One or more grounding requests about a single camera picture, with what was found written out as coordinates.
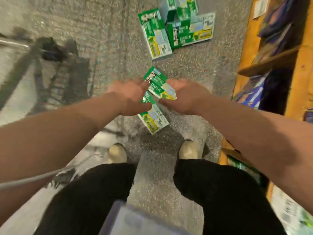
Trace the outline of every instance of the black pants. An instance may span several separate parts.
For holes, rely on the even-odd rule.
[[[117,199],[126,201],[136,165],[103,164],[65,186],[35,235],[97,235]],[[202,159],[178,159],[174,183],[203,207],[203,234],[285,234],[259,185],[246,172]]]

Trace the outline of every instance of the floor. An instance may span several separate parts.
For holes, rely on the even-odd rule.
[[[143,76],[151,60],[142,45],[137,14],[157,7],[159,1],[0,0],[0,33],[19,39],[51,36],[59,45],[74,39],[80,56],[57,65],[30,57],[23,49],[0,47],[0,125],[99,95],[115,79]],[[214,94],[230,97],[252,0],[197,1],[200,13],[216,12],[213,39],[175,50],[172,57],[153,64],[168,77],[192,79]],[[71,163],[92,156],[77,168],[81,174],[105,163],[112,144],[123,143],[130,160],[139,162],[128,203],[201,234],[201,207],[182,197],[172,181],[176,153],[190,138],[200,155],[216,162],[221,135],[199,117],[178,115],[162,106],[161,110],[171,125],[154,136],[137,116],[119,117]],[[41,189],[0,228],[0,234],[32,234],[58,189]]]

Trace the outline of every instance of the concrete floor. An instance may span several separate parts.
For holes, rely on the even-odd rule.
[[[230,97],[252,0],[197,1],[200,13],[216,12],[213,39],[175,50],[172,57],[153,64],[168,77],[192,79],[214,94]],[[24,37],[52,36],[60,45],[75,39],[81,57],[74,66],[31,61],[20,79],[17,77],[17,87],[9,100],[0,108],[0,125],[54,105],[99,95],[115,79],[143,76],[151,67],[151,60],[142,44],[137,14],[157,7],[158,3],[159,0],[0,0],[1,33],[21,37],[23,28]],[[12,76],[10,70],[27,66],[28,58],[26,51],[20,49],[2,47],[0,53],[1,96],[8,76]],[[15,64],[22,57],[25,60]],[[68,68],[76,70],[69,73]],[[51,97],[53,92],[47,96],[54,75],[62,85],[62,101]],[[97,155],[78,168],[81,174],[105,163],[105,153],[112,144],[123,143],[130,160],[139,162],[128,203],[193,234],[201,234],[201,207],[182,197],[172,181],[176,154],[184,139],[190,138],[197,142],[199,154],[206,145],[204,157],[217,161],[221,135],[199,117],[178,115],[162,106],[161,110],[171,125],[154,136],[137,116],[119,117],[71,163]],[[32,234],[55,193],[55,189],[41,189],[0,228],[0,234]]]

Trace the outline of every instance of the hand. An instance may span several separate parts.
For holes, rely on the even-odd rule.
[[[149,82],[132,80],[113,82],[106,93],[115,93],[119,104],[119,114],[133,116],[151,110],[151,103],[142,103],[143,96],[150,86]]]
[[[166,82],[176,91],[177,100],[160,99],[160,104],[181,114],[200,115],[202,102],[211,95],[208,89],[186,79],[168,79]]]

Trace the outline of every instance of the person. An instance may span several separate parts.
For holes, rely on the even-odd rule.
[[[253,166],[308,212],[313,212],[313,186],[309,182],[313,176],[311,124],[242,106],[213,95],[204,86],[186,79],[168,79],[167,83],[176,91],[177,99],[160,99],[159,103],[181,114],[199,115],[206,119]],[[133,116],[150,110],[150,103],[141,103],[148,87],[149,83],[139,80],[116,81],[104,95],[1,127],[0,183],[66,166],[115,117]],[[99,231],[97,229],[103,224],[112,202],[115,199],[126,200],[135,174],[135,166],[125,163],[126,155],[121,145],[114,145],[109,154],[116,155],[122,163],[92,168],[62,189],[47,208],[37,234],[52,234],[49,231],[53,228],[54,232],[58,229],[58,234],[96,234]],[[99,177],[95,182],[98,186],[93,184],[93,189],[90,188],[92,193],[87,193],[88,189],[79,190],[80,185],[92,186],[89,178],[95,175]],[[0,193],[1,224],[51,179],[50,176],[3,189]],[[198,159],[193,142],[186,141],[179,151],[174,183],[183,196],[203,207],[203,234],[231,231],[284,234],[281,223],[256,182],[236,168]],[[85,203],[71,203],[80,200]],[[93,200],[103,204],[95,205],[91,202]],[[67,209],[68,220],[61,223],[57,217],[66,214]],[[89,220],[90,223],[80,222],[79,219],[86,216],[100,219],[95,219],[97,224]],[[221,217],[229,218],[228,226]],[[94,230],[90,230],[90,225],[95,227]]]

